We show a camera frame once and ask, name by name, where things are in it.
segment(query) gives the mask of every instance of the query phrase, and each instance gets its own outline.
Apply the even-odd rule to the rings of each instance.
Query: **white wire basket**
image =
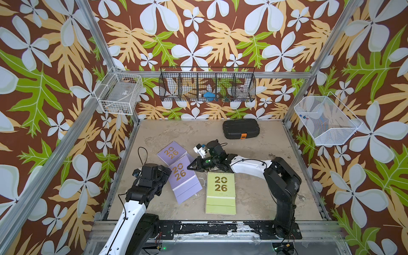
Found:
[[[142,77],[136,74],[115,73],[98,97],[104,113],[132,115],[143,88]]]
[[[363,124],[341,100],[336,98],[336,101],[343,105],[342,108],[347,109],[347,113],[354,117],[350,119],[329,95],[307,96],[295,106],[295,112],[316,146],[343,145]]]

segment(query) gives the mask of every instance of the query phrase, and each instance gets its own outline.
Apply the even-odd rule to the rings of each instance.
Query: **beige floor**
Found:
[[[132,172],[141,167],[137,155],[139,146],[145,147],[149,152],[147,162],[164,164],[157,153],[172,141],[176,141],[190,155],[197,157],[193,151],[196,144],[205,144],[218,139],[220,143],[228,143],[224,146],[227,153],[260,160],[268,160],[274,156],[285,159],[302,178],[299,194],[306,197],[304,202],[296,199],[296,220],[321,220],[282,123],[280,121],[259,121],[258,123],[261,129],[259,136],[245,140],[228,140],[222,132],[222,121],[142,121],[117,194],[125,193],[131,187],[135,179]],[[170,184],[167,183],[162,195],[156,196],[150,202],[147,212],[159,215],[161,220],[272,220],[275,218],[276,204],[272,200],[266,181],[246,174],[235,174],[237,214],[206,214],[206,173],[197,173],[197,176],[203,189],[195,196],[179,205]],[[108,218],[117,220],[121,212],[122,205],[115,195]]]

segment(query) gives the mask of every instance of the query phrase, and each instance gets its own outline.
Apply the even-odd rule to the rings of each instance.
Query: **blue object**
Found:
[[[215,99],[215,94],[211,93],[211,92],[206,92],[204,94],[204,97],[207,98],[207,102],[211,102]]]

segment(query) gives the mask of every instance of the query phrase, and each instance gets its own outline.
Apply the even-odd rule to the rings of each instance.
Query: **wire basket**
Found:
[[[170,71],[160,68],[159,96],[162,101],[252,102],[255,99],[254,69],[238,72],[234,68],[220,67],[222,71],[185,72],[177,67],[165,68]]]
[[[133,114],[143,88],[140,75],[115,73],[108,82],[103,80],[101,85],[105,88],[98,97],[98,102],[104,113]]]
[[[295,112],[312,136],[316,146],[343,145],[363,122],[338,98],[355,119],[350,119],[328,96],[307,96]]]

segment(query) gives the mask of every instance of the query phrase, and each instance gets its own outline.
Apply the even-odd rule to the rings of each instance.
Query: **black carrying case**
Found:
[[[227,139],[245,139],[259,135],[259,125],[254,119],[224,121],[222,130]]]

